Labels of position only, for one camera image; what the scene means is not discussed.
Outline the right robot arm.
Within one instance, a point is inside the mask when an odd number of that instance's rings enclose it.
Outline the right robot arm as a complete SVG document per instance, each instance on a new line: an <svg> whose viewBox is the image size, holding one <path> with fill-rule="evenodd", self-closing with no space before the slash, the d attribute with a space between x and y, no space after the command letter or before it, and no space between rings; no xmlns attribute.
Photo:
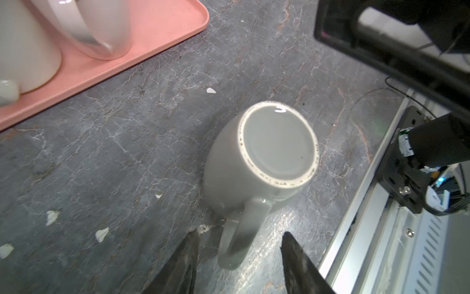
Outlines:
<svg viewBox="0 0 470 294"><path fill-rule="evenodd" d="M320 1L314 37L450 111L410 134L422 165L469 160L468 1Z"/></svg>

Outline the light grey mug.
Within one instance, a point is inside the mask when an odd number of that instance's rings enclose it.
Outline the light grey mug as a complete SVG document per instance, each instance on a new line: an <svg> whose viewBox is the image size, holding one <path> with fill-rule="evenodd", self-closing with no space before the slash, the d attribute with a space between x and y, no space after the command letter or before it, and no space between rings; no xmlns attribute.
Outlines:
<svg viewBox="0 0 470 294"><path fill-rule="evenodd" d="M225 218L218 264L236 270L267 217L312 180L318 139L294 108L277 101L252 105L219 133L204 165L208 205Z"/></svg>

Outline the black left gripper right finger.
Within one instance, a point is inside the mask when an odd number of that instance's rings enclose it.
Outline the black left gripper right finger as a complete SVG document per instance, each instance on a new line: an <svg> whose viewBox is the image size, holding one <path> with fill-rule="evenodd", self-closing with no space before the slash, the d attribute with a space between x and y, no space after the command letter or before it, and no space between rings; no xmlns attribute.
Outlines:
<svg viewBox="0 0 470 294"><path fill-rule="evenodd" d="M290 232L283 234L280 250L288 294L335 294Z"/></svg>

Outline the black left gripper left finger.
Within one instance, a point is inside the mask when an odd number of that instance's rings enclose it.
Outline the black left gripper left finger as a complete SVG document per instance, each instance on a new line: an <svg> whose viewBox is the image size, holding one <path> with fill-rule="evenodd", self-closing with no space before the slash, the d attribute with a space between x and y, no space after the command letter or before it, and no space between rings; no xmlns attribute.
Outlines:
<svg viewBox="0 0 470 294"><path fill-rule="evenodd" d="M143 294L193 294L198 248L199 234L190 231Z"/></svg>

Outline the cream mug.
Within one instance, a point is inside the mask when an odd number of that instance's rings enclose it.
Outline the cream mug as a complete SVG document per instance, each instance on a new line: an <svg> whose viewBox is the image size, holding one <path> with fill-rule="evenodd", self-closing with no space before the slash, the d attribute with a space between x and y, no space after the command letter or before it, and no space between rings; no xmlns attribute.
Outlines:
<svg viewBox="0 0 470 294"><path fill-rule="evenodd" d="M1 106L48 83L61 66L59 48L23 1L1 1Z"/></svg>

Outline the pink mug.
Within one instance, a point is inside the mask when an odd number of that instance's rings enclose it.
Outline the pink mug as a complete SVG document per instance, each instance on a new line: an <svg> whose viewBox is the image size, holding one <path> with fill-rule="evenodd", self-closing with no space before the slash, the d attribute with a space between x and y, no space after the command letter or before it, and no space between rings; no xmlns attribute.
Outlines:
<svg viewBox="0 0 470 294"><path fill-rule="evenodd" d="M32 4L69 42L92 58L115 60L132 46L128 1L50 0Z"/></svg>

